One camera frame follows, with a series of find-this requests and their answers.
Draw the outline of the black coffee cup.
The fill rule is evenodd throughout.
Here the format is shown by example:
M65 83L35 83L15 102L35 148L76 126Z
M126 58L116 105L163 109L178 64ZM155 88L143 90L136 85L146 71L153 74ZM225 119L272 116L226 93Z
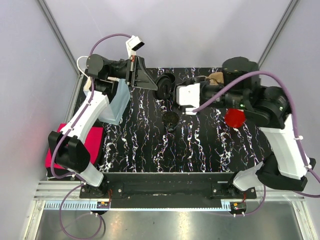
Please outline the black coffee cup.
M167 132L172 132L176 129L179 122L179 115L173 111L167 111L162 116L162 122Z
M176 78L172 73L164 73L156 79L158 89L153 92L157 100L169 99L176 85Z

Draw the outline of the light blue paper bag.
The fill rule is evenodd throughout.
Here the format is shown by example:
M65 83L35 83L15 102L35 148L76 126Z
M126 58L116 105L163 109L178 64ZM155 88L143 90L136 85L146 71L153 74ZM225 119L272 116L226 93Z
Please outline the light blue paper bag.
M113 84L111 87L110 97L102 92L101 86L96 86L94 90L90 88L91 83L100 85ZM106 81L87 80L83 91L86 95L84 104L88 105L80 117L80 121L87 126L92 126L96 120L103 123L118 125L122 119L123 113L129 103L131 94L129 87L124 79L109 77Z

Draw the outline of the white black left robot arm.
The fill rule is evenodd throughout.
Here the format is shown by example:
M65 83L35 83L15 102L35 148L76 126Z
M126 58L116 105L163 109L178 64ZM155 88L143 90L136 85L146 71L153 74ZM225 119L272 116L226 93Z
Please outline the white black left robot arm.
M75 175L91 185L97 198L108 193L104 175L91 162L85 142L96 120L117 125L127 107L129 88L156 91L158 87L147 71L145 59L131 55L128 59L109 60L99 54L86 58L84 87L86 98L71 120L48 136L50 170L56 179Z

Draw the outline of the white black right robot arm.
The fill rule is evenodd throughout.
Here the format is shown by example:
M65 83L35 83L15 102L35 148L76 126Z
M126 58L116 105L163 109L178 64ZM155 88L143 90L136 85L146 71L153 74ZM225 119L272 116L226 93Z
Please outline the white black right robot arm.
M316 164L306 155L298 134L293 100L285 86L261 85L259 65L245 57L233 57L222 64L222 81L209 76L187 78L176 87L176 102L186 115L213 107L227 110L225 122L235 128L252 121L267 138L272 154L254 167L233 174L228 195L239 198L250 188L264 185L274 190L302 192L307 173Z

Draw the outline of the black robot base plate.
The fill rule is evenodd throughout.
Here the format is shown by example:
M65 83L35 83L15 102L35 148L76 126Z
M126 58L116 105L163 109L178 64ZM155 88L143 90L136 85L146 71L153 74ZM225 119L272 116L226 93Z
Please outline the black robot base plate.
M255 200L255 188L228 191L232 173L106 173L99 187L83 186L81 199L111 198L111 210L213 210L222 200Z

